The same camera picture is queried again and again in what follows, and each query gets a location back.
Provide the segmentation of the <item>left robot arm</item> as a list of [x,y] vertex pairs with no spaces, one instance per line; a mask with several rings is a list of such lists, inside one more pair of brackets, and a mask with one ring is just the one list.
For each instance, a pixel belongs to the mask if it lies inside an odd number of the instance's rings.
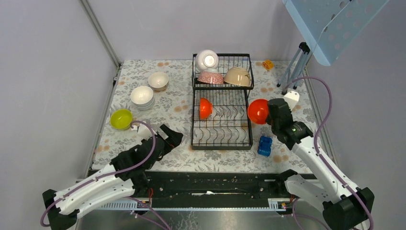
[[81,182],[61,191],[48,189],[43,192],[46,210],[40,219],[41,226],[67,230],[100,206],[120,198],[136,198],[150,193],[145,171],[178,147],[183,134],[162,124],[160,129],[167,135],[164,138],[147,123],[140,121],[139,124],[145,125],[152,136],[119,153]]

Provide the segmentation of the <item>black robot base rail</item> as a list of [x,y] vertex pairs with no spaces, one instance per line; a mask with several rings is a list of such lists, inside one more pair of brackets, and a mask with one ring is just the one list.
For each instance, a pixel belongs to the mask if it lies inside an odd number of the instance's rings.
[[154,208],[267,208],[268,200],[295,196],[276,173],[146,172],[146,189],[133,195]]

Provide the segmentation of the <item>cream floral bowl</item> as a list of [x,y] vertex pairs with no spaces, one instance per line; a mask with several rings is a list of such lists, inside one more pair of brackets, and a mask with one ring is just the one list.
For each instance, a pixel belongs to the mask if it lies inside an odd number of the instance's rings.
[[155,72],[148,77],[149,86],[157,92],[166,90],[168,83],[169,76],[164,72]]

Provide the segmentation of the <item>orange bowl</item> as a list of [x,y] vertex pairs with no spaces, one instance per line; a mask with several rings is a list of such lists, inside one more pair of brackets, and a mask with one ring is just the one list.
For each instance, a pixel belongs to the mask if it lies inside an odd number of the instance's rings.
[[268,100],[256,99],[248,106],[248,117],[251,122],[257,125],[266,124],[266,119],[269,115]]
[[213,112],[213,105],[206,98],[200,98],[199,117],[201,120],[207,119]]

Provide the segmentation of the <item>white ribbed bowl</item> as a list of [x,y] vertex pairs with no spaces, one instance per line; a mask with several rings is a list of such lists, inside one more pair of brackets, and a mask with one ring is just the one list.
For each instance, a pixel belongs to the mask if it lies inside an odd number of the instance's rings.
[[149,102],[145,103],[145,104],[136,104],[133,103],[133,106],[137,109],[137,110],[148,110],[151,109],[155,104],[155,98],[152,98]]
[[154,91],[148,86],[139,86],[133,89],[130,94],[130,100],[136,104],[145,104],[152,98],[155,98]]

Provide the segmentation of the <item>lime green bowl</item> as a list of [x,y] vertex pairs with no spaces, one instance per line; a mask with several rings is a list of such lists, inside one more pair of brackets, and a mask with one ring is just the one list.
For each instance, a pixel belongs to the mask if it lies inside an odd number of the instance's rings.
[[133,115],[131,111],[127,109],[119,109],[113,112],[110,117],[111,126],[117,130],[129,129],[132,121]]

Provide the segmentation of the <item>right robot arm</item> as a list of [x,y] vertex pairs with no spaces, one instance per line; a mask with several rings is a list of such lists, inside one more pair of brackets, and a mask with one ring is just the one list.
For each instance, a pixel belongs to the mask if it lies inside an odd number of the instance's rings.
[[277,181],[275,193],[302,198],[322,213],[332,230],[350,230],[366,220],[372,227],[373,192],[368,187],[361,189],[326,157],[307,125],[293,120],[284,99],[271,99],[267,107],[266,122],[273,134],[307,165],[322,185],[318,187],[295,174]]

